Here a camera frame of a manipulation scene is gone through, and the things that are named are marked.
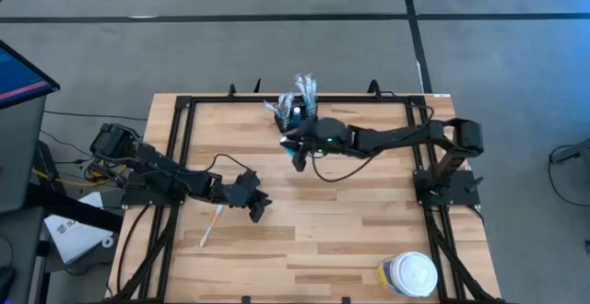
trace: wooden table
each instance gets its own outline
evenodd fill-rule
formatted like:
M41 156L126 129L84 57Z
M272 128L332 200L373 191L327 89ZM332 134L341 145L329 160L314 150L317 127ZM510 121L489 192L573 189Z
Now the wooden table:
M145 140L162 153L176 97L155 95L149 114ZM427 95L426 101L436 111L434 119L455 117L450 97ZM404 107L397 104L321 104L319 114L377 130L407 126ZM183 125L176 146L182 137ZM258 171L261 190L270 194L273 204L258 224L251 222L247 210L226 208L206 247L198 249L216 207L188 199L178 219L166 302L240 302L242 296L251 296L253 302L340 302L342 297L351 297L352 302L438 302L436 291L430 298L405 298L382 290L375 280L376 267L384 258L403 251L430 255L424 215L411 180L415 167L411 148L384 151L350 179L326 183L315 176L311 165L303 173L295 171L278 144L280 137L262 104L198 104L187 167L200 170L216 153L231 154ZM317 165L326 177L335 178L361 162L329 156L318 159ZM243 169L219 158L211 171L231 182ZM121 239L127 237L140 210L125 213ZM461 260L484 289L499 296L480 219L464 207L452 207L450 214ZM150 208L130 240L123 283L145 257L152 216ZM443 264L447 287L453 289L446 259ZM151 295L156 292L159 266L154 263ZM114 263L111 289L116 274Z

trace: white lid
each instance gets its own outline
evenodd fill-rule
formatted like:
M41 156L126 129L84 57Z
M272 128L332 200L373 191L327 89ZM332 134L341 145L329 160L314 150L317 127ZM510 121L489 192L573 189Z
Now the white lid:
M413 297L427 297L436 287L438 274L431 258L420 252L405 252L396 259L397 285Z

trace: paper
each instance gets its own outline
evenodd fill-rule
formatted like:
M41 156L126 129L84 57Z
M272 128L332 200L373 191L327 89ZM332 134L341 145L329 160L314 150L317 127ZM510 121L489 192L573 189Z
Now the paper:
M90 193L78 201L102 208L102 199L100 199L100 193L98 192ZM45 225L49 229L59 255L65 264L73 262L101 243L102 239L112 235L112 231L83 225L61 216L47 216Z

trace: gray carpet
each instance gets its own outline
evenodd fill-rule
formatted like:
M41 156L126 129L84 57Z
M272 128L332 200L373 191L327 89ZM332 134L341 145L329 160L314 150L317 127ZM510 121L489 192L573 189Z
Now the gray carpet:
M590 0L414 0L419 14L588 12ZM405 13L404 0L4 0L0 17L95 17L271 13ZM481 122L486 153L472 162L504 298L586 303L590 211L551 190L548 153L590 138L590 21L487 20L419 23L433 91L451 93L458 114ZM0 24L0 39L53 76L55 111L147 117L157 92L292 87L315 72L322 91L420 92L405 20L331 22ZM87 148L102 119L46 115L43 129ZM142 123L120 123L143 131ZM50 144L56 159L79 158ZM67 172L79 174L72 166ZM579 160L553 168L569 199L590 204ZM98 300L108 267L57 274L50 303Z

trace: computer screen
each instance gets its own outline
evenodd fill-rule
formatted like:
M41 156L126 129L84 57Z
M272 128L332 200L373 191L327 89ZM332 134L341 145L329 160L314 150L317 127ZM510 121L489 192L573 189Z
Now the computer screen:
M57 89L57 83L0 41L0 109Z

